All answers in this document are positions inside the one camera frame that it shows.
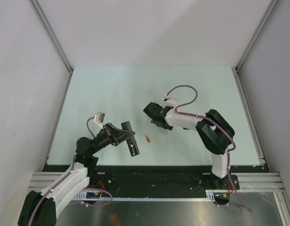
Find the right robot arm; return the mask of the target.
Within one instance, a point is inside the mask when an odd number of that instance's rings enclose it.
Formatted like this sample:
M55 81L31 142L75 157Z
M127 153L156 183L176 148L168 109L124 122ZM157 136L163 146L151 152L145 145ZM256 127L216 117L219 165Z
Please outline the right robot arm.
M151 119L151 123L160 128L172 130L173 127L181 127L198 132L205 148L212 155L209 182L217 189L228 184L231 167L229 154L236 149L233 140L235 131L217 110L211 109L201 115L181 112L177 107L162 107L151 102L143 112Z

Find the black silver battery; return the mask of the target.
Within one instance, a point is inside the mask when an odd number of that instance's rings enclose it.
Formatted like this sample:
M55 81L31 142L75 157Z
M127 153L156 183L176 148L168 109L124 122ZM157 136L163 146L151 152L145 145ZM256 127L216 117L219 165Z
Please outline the black silver battery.
M136 149L134 147L134 144L130 144L130 147L131 147L132 154L136 155Z

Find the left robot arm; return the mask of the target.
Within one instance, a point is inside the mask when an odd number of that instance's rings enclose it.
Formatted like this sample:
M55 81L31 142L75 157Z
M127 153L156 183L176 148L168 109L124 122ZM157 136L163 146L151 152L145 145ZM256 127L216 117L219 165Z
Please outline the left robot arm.
M41 191L30 191L18 219L19 226L54 226L57 218L73 198L85 188L98 183L94 154L108 145L126 142L130 151L136 149L135 132L129 121L121 128L111 123L102 126L94 138L81 137L76 142L76 154L69 168L53 183Z

